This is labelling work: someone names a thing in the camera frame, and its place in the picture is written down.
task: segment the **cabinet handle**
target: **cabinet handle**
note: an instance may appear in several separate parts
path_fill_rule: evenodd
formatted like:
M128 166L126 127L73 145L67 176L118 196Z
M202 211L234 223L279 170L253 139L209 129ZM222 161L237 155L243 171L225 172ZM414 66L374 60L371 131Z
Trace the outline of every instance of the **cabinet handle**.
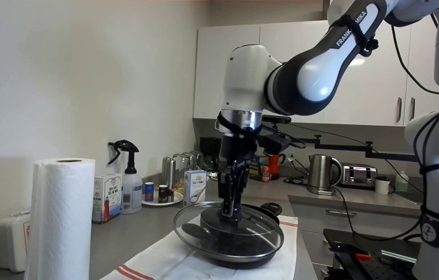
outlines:
M416 105L415 101L416 101L415 98L411 97L411 105L410 105L411 108L409 110L409 120L410 121L415 118L415 105Z
M398 97L397 98L397 119L395 120L396 123L401 120L401 115L402 115L402 98Z
M333 211L333 210L328 210L328 209L325 209L325 212L327 215L330 215L330 216L347 217L346 212L339 212L339 211ZM351 218L356 217L356 215L358 215L358 214L357 213L349 213L349 217L351 217Z

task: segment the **red stripe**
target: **red stripe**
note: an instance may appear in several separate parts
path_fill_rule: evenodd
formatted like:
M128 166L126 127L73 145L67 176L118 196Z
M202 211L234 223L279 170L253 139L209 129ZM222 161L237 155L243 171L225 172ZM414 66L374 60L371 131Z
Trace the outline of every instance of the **red stripe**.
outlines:
M131 275L130 273L127 273L127 272L124 271L123 269L117 268L116 270L117 270L119 273L121 273L121 275L126 276L126 277L128 277L128 278L130 278L130 279L133 279L133 280L142 280L142 278L137 278L137 277Z
M291 226L291 227L297 227L296 224L291 224L291 223L287 223L287 222L280 222L280 224L286 225L286 226Z
M140 277L140 278L143 278L143 279L146 279L146 280L156 280L156 279L154 279L154 278L152 278L152 277L149 277L149 276L147 276L147 275L143 275L143 274L141 274L141 273L138 272L138 271L134 271L133 269L129 268L128 266L122 265L121 267L124 268L124 269L126 269L127 271L129 271L129 272L131 272L131 273L137 275L137 276Z

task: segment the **electric kettle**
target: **electric kettle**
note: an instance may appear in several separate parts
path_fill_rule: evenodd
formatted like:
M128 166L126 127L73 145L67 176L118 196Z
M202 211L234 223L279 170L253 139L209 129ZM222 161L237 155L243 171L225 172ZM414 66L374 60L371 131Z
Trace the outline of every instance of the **electric kettle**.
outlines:
M342 179L343 168L340 162L331 156L314 154L310 157L310 173L308 178L308 190L321 195L335 195L332 189ZM332 165L338 168L338 177L332 180Z

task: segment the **gray countertop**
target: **gray countertop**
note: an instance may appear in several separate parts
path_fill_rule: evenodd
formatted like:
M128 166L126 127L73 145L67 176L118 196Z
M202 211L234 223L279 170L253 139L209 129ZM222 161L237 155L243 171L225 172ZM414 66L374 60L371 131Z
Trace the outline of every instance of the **gray countertop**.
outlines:
M349 208L383 212L394 215L419 216L420 206L396 195L381 195L372 191L344 189L341 191ZM219 201L216 182L207 182L206 199ZM341 207L338 196L322 196L310 193L303 186L284 183L282 180L261 183L250 180L244 190L242 202L261 205L273 201L282 205L282 215L294 216L291 203ZM104 224L93 224L90 279L99 279L125 263L151 244L173 230L173 218L181 204L169 207L143 206L132 215L120 215ZM0 279L23 279L23 273L11 273L0 269ZM294 279L316 280L316 275L301 233L297 237L297 261Z

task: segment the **backsplash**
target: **backsplash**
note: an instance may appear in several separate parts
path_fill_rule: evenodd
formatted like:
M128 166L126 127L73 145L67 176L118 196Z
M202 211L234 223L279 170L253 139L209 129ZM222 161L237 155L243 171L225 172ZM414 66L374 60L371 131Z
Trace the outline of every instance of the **backsplash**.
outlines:
M372 141L374 149L379 152L392 152L397 154L412 154L413 149L404 140L404 128L393 126L353 126L344 124L296 124L305 126L310 129L337 133L350 138L355 138L361 142ZM193 127L195 130L196 143L198 145L200 137L221 137L221 133L214 129L214 119L194 119ZM322 135L322 144L339 144L339 145L359 145L358 142L348 140L342 137L317 133L306 129L296 128L294 126L280 124L278 128L288 134L299 138L314 138L314 135ZM262 155L263 150L258 149L257 154ZM346 163L363 163L372 165L377 168L379 174L395 174L394 169L383 159L365 158L364 152L341 151L341 150L324 150L315 149L313 145L308 144L306 149L296 149L289 147L283 153L287 156L293 152L294 156L309 167L308 156L312 154L326 154L333 156L341 162ZM407 175L418 177L418 163L408 163L403 161L390 161L400 172L404 170Z

